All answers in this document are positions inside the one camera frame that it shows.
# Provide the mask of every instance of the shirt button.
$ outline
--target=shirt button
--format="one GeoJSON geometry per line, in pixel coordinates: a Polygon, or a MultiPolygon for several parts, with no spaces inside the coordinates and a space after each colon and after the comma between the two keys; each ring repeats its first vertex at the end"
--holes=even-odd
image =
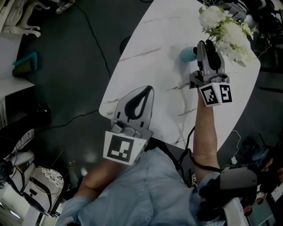
{"type": "Polygon", "coordinates": [[[149,217],[149,216],[147,216],[146,218],[145,218],[145,221],[146,222],[149,222],[151,220],[151,217],[149,217]]]}

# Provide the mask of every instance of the denim shirt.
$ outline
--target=denim shirt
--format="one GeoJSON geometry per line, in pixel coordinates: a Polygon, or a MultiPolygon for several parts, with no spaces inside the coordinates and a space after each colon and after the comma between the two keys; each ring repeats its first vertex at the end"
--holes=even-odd
{"type": "MultiPolygon", "coordinates": [[[[204,187],[219,173],[207,175],[204,187]]],[[[56,226],[75,222],[82,226],[222,226],[225,220],[199,222],[201,197],[188,188],[171,159],[160,149],[143,152],[101,194],[89,201],[74,197],[64,203],[56,226]]]]}

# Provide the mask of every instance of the blue yarn ball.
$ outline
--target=blue yarn ball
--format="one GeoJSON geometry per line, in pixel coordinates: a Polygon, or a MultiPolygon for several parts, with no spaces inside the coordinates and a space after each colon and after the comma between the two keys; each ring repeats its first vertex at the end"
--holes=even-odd
{"type": "Polygon", "coordinates": [[[197,59],[194,54],[194,47],[186,47],[180,52],[180,59],[183,62],[192,62],[197,59]]]}

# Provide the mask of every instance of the forearm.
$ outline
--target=forearm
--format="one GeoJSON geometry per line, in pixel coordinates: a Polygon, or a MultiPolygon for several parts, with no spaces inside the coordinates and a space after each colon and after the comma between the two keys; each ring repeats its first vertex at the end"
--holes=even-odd
{"type": "Polygon", "coordinates": [[[100,193],[119,175],[125,165],[106,160],[94,168],[82,181],[76,196],[96,199],[100,193]]]}
{"type": "MultiPolygon", "coordinates": [[[[198,109],[195,122],[193,157],[203,166],[219,168],[217,162],[217,136],[214,126],[212,107],[206,107],[199,93],[198,109]]],[[[194,165],[197,180],[201,181],[210,171],[194,165]]]]}

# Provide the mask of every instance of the white lace doily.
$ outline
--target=white lace doily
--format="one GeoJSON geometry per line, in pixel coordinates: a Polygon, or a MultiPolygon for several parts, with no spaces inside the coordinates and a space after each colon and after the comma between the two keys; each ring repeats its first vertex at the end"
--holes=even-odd
{"type": "Polygon", "coordinates": [[[50,182],[53,182],[56,185],[56,187],[63,188],[64,179],[59,172],[47,168],[42,168],[42,172],[50,182]]]}

